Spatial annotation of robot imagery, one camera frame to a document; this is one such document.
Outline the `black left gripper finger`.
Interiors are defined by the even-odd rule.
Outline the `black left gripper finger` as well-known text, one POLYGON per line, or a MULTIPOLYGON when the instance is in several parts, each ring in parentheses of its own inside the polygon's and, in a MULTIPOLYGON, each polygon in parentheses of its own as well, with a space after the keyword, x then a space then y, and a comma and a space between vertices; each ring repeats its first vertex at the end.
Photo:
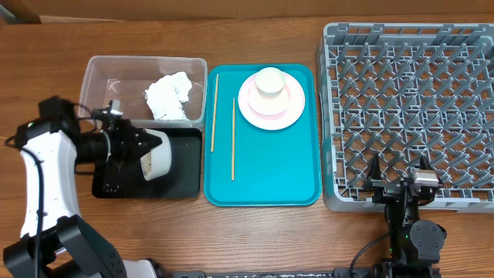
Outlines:
POLYGON ((142 181, 143 172, 139 162, 123 168, 104 166, 101 190, 104 195, 138 195, 142 181))
POLYGON ((130 136, 130 157, 141 158, 161 144, 159 136, 150 134, 145 129, 135 128, 130 136))

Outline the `white grey bowl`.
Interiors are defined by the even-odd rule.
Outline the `white grey bowl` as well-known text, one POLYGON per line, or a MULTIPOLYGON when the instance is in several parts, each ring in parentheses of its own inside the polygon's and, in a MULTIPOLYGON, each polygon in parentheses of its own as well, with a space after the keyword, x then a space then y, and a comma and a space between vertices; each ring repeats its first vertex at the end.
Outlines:
POLYGON ((145 129, 148 134, 161 139, 161 143, 140 158, 141 169, 146 181, 166 175, 171 169, 172 153, 169 137, 162 131, 145 129))

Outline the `white paper cup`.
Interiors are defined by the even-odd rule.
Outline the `white paper cup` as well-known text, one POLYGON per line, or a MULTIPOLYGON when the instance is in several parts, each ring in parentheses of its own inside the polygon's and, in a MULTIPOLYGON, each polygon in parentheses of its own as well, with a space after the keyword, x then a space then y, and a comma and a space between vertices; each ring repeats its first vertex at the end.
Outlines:
POLYGON ((257 72, 255 84, 260 91, 267 94, 277 94, 285 86, 283 72, 275 67, 266 67, 257 72))

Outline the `pink bowl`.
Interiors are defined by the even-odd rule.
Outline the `pink bowl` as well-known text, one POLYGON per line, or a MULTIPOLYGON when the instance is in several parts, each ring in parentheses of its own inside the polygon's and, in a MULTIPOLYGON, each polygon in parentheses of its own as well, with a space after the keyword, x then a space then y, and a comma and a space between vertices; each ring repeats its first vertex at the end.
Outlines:
POLYGON ((252 83, 248 91, 247 101, 256 113, 265 116, 274 116, 282 113, 289 106, 289 87, 285 85, 277 93, 266 93, 261 91, 255 83, 252 83))

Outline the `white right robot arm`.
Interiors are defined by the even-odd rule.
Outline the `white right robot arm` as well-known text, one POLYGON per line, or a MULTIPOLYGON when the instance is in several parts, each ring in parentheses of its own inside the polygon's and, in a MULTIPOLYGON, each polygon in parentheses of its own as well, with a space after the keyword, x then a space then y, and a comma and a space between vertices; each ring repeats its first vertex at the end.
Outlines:
POLYGON ((372 202, 384 205, 388 233, 367 244, 365 252, 383 239, 390 240, 388 259, 381 259, 365 274, 366 277, 440 277, 433 266, 440 260, 440 251, 447 237, 439 224, 422 220, 419 208, 435 200, 444 186, 429 160, 423 156, 409 176, 392 182, 383 180, 380 158, 374 154, 368 163, 364 189, 374 193, 372 202))

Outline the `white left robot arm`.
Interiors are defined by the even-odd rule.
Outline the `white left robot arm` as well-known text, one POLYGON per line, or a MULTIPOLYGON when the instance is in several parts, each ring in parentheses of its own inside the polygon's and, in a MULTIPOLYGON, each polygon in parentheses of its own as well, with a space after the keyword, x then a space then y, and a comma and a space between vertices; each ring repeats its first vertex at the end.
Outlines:
POLYGON ((76 104, 58 96, 39 103, 39 118, 18 126, 6 146, 25 164, 26 212, 20 240, 3 250, 14 277, 168 277, 154 259, 123 259, 80 214, 76 166, 103 164, 121 175, 136 164, 145 181, 171 169, 171 142, 163 131, 135 127, 111 104, 89 112, 100 132, 83 132, 76 104))

